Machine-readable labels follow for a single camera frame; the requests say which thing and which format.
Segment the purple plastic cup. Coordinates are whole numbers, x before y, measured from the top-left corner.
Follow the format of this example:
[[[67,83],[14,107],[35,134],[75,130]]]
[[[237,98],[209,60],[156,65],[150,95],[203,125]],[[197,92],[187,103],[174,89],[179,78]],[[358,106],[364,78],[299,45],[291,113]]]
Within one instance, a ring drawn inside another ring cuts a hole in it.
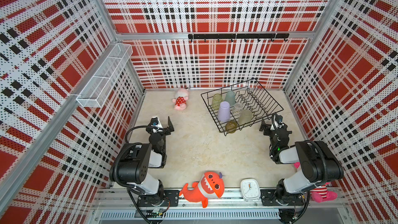
[[[223,101],[219,105],[218,120],[220,123],[225,123],[230,120],[230,104],[227,101]]]

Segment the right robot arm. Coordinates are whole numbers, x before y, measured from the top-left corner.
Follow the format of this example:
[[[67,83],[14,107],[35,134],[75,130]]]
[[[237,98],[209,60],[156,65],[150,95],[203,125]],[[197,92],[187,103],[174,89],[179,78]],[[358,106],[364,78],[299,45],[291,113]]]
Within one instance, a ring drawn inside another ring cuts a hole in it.
[[[269,137],[269,157],[276,164],[300,164],[292,176],[281,179],[274,193],[276,202],[288,205],[294,197],[344,177],[344,169],[323,141],[299,141],[289,145],[292,131],[279,114],[272,114],[271,123],[261,121],[260,131]]]

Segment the clear glass cup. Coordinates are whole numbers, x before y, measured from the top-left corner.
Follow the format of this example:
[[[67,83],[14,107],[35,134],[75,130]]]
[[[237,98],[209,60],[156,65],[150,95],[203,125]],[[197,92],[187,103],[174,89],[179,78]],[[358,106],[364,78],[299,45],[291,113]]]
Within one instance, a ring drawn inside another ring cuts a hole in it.
[[[234,115],[235,117],[239,117],[241,111],[243,110],[243,108],[244,108],[243,103],[241,103],[241,102],[236,102],[236,103],[234,104],[233,111],[232,111],[233,115]]]

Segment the olive glass cup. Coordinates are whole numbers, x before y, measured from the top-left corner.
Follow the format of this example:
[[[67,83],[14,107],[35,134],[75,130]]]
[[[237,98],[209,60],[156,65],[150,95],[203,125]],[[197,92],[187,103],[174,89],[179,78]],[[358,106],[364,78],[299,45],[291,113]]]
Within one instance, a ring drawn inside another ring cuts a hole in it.
[[[235,133],[237,128],[238,128],[238,124],[235,120],[228,121],[225,126],[226,134]]]

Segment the teal textured plastic cup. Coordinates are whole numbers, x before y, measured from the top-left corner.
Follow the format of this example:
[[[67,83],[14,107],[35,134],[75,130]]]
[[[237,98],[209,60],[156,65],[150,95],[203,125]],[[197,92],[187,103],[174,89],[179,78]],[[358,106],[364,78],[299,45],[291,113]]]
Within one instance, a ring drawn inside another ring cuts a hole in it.
[[[224,100],[229,103],[230,107],[233,107],[236,103],[235,92],[232,90],[228,91]]]

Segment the bright green plastic cup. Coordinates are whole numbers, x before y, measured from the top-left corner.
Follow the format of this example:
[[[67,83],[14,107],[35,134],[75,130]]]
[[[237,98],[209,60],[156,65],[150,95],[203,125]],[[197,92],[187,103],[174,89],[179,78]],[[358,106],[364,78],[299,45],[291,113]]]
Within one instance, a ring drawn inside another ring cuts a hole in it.
[[[218,110],[219,109],[219,106],[220,106],[220,103],[223,101],[223,98],[222,98],[222,95],[221,94],[214,94],[213,96],[212,96],[212,104],[211,104],[211,107],[212,107],[212,109],[213,110]]]

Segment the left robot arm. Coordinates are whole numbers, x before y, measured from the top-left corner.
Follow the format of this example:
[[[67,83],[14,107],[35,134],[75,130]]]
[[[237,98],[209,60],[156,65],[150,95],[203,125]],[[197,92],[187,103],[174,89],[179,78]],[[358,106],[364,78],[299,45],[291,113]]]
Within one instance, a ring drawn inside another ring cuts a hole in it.
[[[124,137],[125,144],[109,172],[111,181],[125,187],[128,193],[138,195],[152,206],[159,206],[166,199],[163,183],[151,176],[148,170],[162,169],[166,165],[166,137],[175,131],[170,118],[167,119],[167,124],[164,128],[155,116],[149,124],[129,129]],[[129,142],[129,135],[137,129],[146,130],[149,134],[148,143]]]

